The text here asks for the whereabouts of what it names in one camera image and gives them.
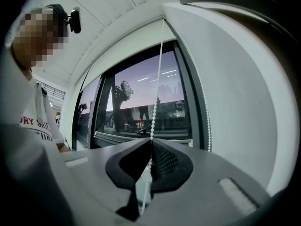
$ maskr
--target person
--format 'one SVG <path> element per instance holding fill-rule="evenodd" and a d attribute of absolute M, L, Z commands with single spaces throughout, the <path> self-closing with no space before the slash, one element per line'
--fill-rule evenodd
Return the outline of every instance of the person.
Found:
<path fill-rule="evenodd" d="M 23 79 L 30 84 L 30 98 L 26 98 L 28 102 L 19 119 L 20 126 L 36 132 L 43 141 L 54 141 L 60 152 L 67 152 L 69 149 L 64 144 L 64 138 L 52 116 L 47 93 L 36 82 L 31 68 L 46 61 L 47 56 L 51 55 L 54 49 L 58 49 L 64 38 L 68 37 L 67 20 L 67 13 L 58 4 L 33 9 L 21 19 L 12 43 L 6 47 L 7 53 L 2 55 L 6 72 L 17 79 L 18 68 L 24 76 Z M 23 86 L 17 88 L 25 91 L 28 85 L 21 80 L 18 79 L 16 83 Z"/>

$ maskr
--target window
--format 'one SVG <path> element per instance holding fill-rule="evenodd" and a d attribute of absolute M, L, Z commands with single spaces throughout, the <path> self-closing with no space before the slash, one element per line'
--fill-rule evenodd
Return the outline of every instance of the window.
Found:
<path fill-rule="evenodd" d="M 76 150 L 80 151 L 88 148 L 88 132 L 91 109 L 94 102 L 95 93 L 98 87 L 99 77 L 93 80 L 80 93 L 80 101 L 75 111 L 76 129 Z"/>
<path fill-rule="evenodd" d="M 155 137 L 191 139 L 190 120 L 172 43 L 163 45 Z M 104 74 L 96 134 L 120 138 L 149 137 L 156 95 L 160 47 L 144 51 Z M 99 146 L 109 145 L 101 142 Z"/>

